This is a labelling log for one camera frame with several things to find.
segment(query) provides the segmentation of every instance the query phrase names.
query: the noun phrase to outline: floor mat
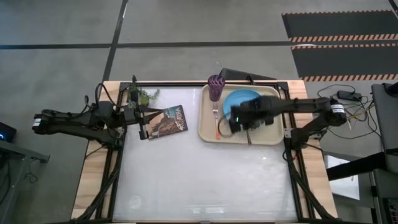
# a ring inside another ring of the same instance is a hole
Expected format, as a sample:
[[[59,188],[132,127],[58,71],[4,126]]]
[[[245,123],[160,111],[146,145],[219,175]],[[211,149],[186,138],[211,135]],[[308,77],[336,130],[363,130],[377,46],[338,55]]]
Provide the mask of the floor mat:
[[[398,19],[390,10],[286,13],[282,18],[292,42],[398,39]]]
[[[306,82],[398,79],[398,44],[293,46]]]

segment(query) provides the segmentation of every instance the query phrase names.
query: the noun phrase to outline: book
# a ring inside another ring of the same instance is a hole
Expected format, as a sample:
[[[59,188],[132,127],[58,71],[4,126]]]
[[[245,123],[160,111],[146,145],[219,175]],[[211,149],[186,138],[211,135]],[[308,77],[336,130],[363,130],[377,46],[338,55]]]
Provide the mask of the book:
[[[154,139],[188,130],[182,105],[163,110],[147,124],[148,138]]]

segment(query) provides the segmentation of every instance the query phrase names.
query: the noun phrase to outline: blue bowl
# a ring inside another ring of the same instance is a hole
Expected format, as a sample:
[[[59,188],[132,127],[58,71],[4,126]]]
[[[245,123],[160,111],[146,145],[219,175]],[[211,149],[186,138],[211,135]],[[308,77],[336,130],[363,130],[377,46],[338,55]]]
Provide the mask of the blue bowl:
[[[259,97],[260,94],[250,89],[239,89],[235,90],[226,96],[223,104],[224,116],[229,119],[229,113],[231,112],[231,106],[239,106],[242,102],[253,100]]]

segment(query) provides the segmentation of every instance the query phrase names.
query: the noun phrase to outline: purple plastic cup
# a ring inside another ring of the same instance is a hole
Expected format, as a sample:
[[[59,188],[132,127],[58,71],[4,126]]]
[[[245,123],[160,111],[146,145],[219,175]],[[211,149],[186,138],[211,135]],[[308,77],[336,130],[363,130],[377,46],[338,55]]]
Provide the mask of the purple plastic cup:
[[[221,75],[212,75],[208,80],[210,100],[217,102],[225,86],[225,79]]]

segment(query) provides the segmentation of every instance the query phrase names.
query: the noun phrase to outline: floor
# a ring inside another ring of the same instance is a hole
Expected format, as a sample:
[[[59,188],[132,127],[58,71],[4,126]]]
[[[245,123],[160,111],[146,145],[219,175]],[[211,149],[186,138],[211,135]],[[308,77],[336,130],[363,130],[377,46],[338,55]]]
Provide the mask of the floor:
[[[122,0],[0,0],[0,45],[108,44]],[[283,12],[391,9],[388,0],[130,0],[119,43],[287,40]],[[32,169],[39,176],[20,193],[15,223],[67,221],[72,212],[87,141],[39,136],[32,118],[42,109],[80,111],[103,79],[109,49],[0,50],[0,121],[18,130],[16,144],[51,154]],[[221,68],[298,79],[290,47],[118,49],[110,80],[202,80]],[[308,95],[336,82],[307,83]],[[370,96],[371,85],[345,82]],[[329,88],[329,96],[344,87]],[[336,128],[342,136],[367,133],[365,123]],[[379,150],[375,134],[345,140],[327,134],[326,151],[367,156]],[[369,211],[336,202],[341,218],[370,222]]]

